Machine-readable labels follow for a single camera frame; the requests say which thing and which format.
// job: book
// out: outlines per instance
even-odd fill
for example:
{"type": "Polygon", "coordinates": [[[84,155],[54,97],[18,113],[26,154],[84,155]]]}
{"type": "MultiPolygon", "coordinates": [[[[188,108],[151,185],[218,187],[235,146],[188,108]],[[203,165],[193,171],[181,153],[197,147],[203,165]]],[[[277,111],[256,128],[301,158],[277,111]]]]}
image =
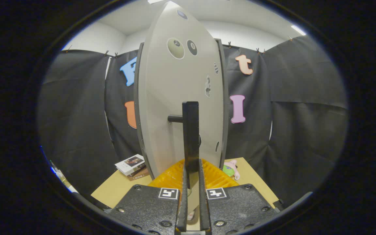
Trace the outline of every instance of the book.
{"type": "Polygon", "coordinates": [[[125,159],[119,163],[116,163],[115,166],[119,169],[124,175],[128,176],[131,173],[141,169],[145,166],[145,159],[142,155],[136,154],[128,159],[125,159]]]}
{"type": "Polygon", "coordinates": [[[144,167],[139,172],[137,172],[137,174],[135,174],[134,176],[128,175],[127,178],[130,181],[133,181],[133,180],[137,180],[137,179],[140,179],[141,177],[145,177],[145,176],[149,176],[149,175],[150,174],[149,174],[148,168],[144,167]]]}
{"type": "Polygon", "coordinates": [[[134,170],[134,172],[133,173],[130,173],[130,175],[128,175],[128,176],[134,176],[134,175],[136,175],[137,173],[139,173],[141,170],[143,170],[144,168],[146,168],[146,165],[145,164],[142,164],[142,165],[140,165],[139,166],[139,168],[138,169],[136,169],[136,170],[134,170]]]}

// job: foam letter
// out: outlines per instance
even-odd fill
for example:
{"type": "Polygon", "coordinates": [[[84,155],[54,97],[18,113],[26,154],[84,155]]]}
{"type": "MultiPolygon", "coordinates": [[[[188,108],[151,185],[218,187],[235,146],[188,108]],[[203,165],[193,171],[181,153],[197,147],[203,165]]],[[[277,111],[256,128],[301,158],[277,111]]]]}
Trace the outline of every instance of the foam letter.
{"type": "Polygon", "coordinates": [[[243,116],[243,95],[232,95],[230,97],[231,101],[233,101],[233,118],[231,119],[231,123],[241,123],[245,122],[246,118],[243,116]]]}
{"type": "Polygon", "coordinates": [[[127,62],[127,64],[121,66],[120,68],[120,71],[123,71],[124,76],[126,76],[126,86],[130,86],[134,83],[134,71],[136,70],[136,60],[137,57],[127,62]]]}
{"type": "Polygon", "coordinates": [[[251,63],[252,61],[246,58],[246,55],[239,55],[235,59],[236,61],[239,61],[239,67],[242,73],[247,74],[247,75],[251,75],[253,73],[253,70],[250,69],[248,66],[248,63],[251,63]]]}
{"type": "Polygon", "coordinates": [[[134,113],[134,101],[126,102],[124,106],[127,108],[127,122],[131,127],[137,129],[136,115],[134,113]]]}

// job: ceiling light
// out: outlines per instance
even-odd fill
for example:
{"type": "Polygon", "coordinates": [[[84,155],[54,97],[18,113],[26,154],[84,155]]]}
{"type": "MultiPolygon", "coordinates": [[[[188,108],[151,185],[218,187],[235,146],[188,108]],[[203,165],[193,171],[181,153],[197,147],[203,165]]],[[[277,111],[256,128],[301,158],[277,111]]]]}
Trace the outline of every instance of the ceiling light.
{"type": "Polygon", "coordinates": [[[306,35],[306,33],[304,33],[300,28],[298,28],[295,25],[292,25],[291,28],[295,29],[295,31],[297,31],[298,33],[301,33],[301,35],[306,35]]]}
{"type": "Polygon", "coordinates": [[[163,1],[163,0],[148,0],[148,3],[154,4],[154,3],[157,3],[157,2],[160,2],[160,1],[163,1]]]}

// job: black curtain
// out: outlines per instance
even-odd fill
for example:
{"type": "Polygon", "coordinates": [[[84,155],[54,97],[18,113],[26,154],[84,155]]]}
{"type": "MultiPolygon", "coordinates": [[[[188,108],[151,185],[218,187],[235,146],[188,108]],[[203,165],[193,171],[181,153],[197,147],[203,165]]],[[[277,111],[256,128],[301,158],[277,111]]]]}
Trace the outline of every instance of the black curtain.
{"type": "MultiPolygon", "coordinates": [[[[341,77],[328,55],[307,36],[288,40],[264,54],[234,46],[224,46],[224,54],[229,95],[245,97],[246,118],[242,123],[229,123],[226,158],[244,157],[288,206],[317,188],[340,155],[348,123],[341,77]],[[251,75],[240,71],[235,60],[239,55],[251,60],[251,75]]],[[[39,124],[45,140],[43,147],[57,145],[58,150],[45,149],[46,154],[56,159],[55,164],[58,162],[72,184],[79,180],[91,184],[86,188],[88,192],[114,172],[114,163],[141,154],[137,130],[128,124],[124,106],[134,101],[134,85],[127,86],[129,78],[120,71],[136,56],[137,50],[111,58],[105,93],[103,78],[108,57],[95,52],[62,53],[47,75],[48,81],[61,79],[62,82],[50,85],[46,81],[43,85],[42,94],[49,99],[42,100],[45,105],[41,107],[57,107],[61,111],[39,112],[46,120],[39,124]],[[103,125],[103,107],[111,139],[103,125]],[[91,123],[97,125],[84,128],[90,131],[79,129],[90,123],[83,115],[85,112],[97,113],[90,117],[91,123]],[[54,122],[50,119],[58,119],[56,122],[61,125],[49,127],[54,122]],[[94,158],[88,149],[97,149],[97,153],[108,151],[108,154],[94,158]],[[75,163],[78,156],[88,156],[80,162],[81,167],[75,163]],[[93,164],[94,159],[98,159],[97,164],[93,164]],[[98,175],[83,177],[82,170],[87,168],[98,175]]],[[[232,118],[231,102],[229,108],[229,118],[232,118]]]]}
{"type": "Polygon", "coordinates": [[[272,136],[259,175],[288,206],[321,185],[347,134],[348,104],[338,70],[308,36],[269,49],[272,136]]]}
{"type": "MultiPolygon", "coordinates": [[[[261,162],[265,158],[271,131],[271,102],[269,74],[266,62],[256,51],[224,46],[226,58],[225,77],[228,81],[228,95],[243,95],[245,122],[228,124],[226,159],[243,157],[260,175],[265,172],[261,162]],[[236,57],[245,55],[251,60],[251,75],[240,71],[236,57]]],[[[230,101],[229,118],[233,117],[233,103],[230,101]]]]}
{"type": "Polygon", "coordinates": [[[44,152],[87,199],[119,162],[104,113],[108,59],[97,52],[61,52],[46,73],[38,101],[44,152]]]}
{"type": "Polygon", "coordinates": [[[105,80],[105,113],[112,142],[120,161],[135,154],[142,154],[137,130],[128,124],[127,108],[124,106],[126,102],[134,101],[134,85],[127,86],[126,76],[120,71],[121,66],[137,56],[137,51],[111,58],[105,80]]]}

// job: white ceiling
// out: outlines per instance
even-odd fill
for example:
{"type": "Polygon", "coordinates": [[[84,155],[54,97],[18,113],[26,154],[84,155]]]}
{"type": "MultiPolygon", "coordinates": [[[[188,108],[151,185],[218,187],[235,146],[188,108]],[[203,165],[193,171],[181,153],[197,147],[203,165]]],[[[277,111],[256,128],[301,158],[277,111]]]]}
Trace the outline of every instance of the white ceiling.
{"type": "MultiPolygon", "coordinates": [[[[149,4],[135,0],[109,13],[99,21],[129,35],[150,27],[155,14],[168,0],[149,4]]],[[[300,34],[291,23],[275,13],[247,0],[173,0],[199,21],[222,21],[245,25],[287,40],[300,34]]]]}

